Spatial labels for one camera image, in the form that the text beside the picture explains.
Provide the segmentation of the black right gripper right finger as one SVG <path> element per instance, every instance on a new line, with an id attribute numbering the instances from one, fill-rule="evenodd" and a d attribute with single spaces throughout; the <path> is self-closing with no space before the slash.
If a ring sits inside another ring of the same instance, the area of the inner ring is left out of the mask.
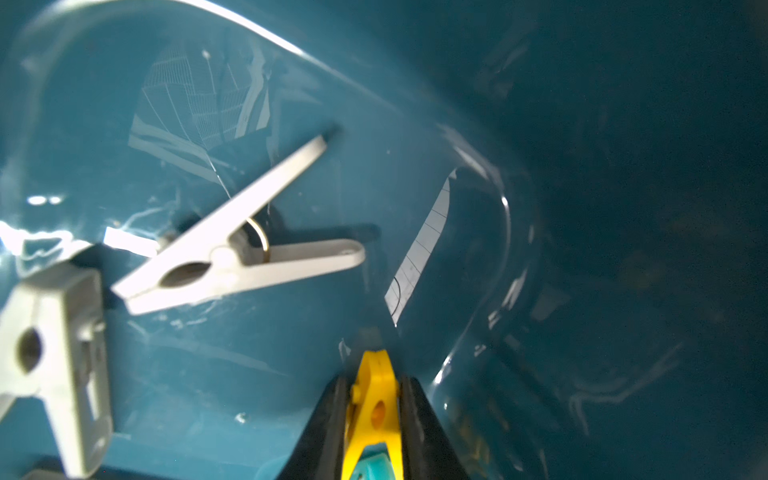
<path id="1" fill-rule="evenodd" d="M 405 479 L 470 479 L 417 379 L 402 378 L 399 410 Z"/>

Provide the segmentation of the grey clothespin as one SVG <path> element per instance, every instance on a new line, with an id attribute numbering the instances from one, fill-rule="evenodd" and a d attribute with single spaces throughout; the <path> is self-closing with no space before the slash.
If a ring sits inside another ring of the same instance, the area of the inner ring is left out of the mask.
<path id="1" fill-rule="evenodd" d="M 65 474 L 101 466 L 114 431 L 98 270 L 68 262 L 18 283 L 1 311 L 1 396 L 42 401 Z"/>
<path id="2" fill-rule="evenodd" d="M 361 265 L 351 239 L 253 247 L 247 222 L 325 152 L 317 136 L 204 217 L 157 255 L 114 283 L 129 313 L 194 305 L 245 291 L 332 274 Z"/>

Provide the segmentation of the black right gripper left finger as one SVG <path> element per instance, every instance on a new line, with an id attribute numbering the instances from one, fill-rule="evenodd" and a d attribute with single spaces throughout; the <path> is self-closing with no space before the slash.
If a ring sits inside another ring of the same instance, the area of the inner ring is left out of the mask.
<path id="1" fill-rule="evenodd" d="M 349 390 L 343 375 L 326 386 L 278 480 L 341 478 Z"/>

